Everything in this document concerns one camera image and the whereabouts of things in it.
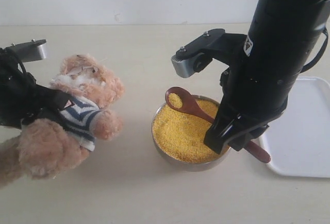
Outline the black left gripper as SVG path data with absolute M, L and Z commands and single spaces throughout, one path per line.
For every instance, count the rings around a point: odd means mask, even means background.
M 38 85 L 23 63 L 1 48 L 1 126 L 21 129 L 42 118 L 61 125 L 71 95 Z

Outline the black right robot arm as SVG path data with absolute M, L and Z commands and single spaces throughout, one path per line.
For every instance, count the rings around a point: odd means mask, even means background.
M 241 150 L 282 115 L 288 94 L 329 18 L 329 0 L 259 0 L 246 39 L 217 58 L 223 98 L 204 143 Z

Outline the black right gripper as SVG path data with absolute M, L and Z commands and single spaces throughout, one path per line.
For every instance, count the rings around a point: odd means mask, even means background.
M 304 41 L 251 33 L 221 77 L 223 99 L 204 144 L 217 154 L 259 138 L 281 116 L 288 93 L 304 66 Z

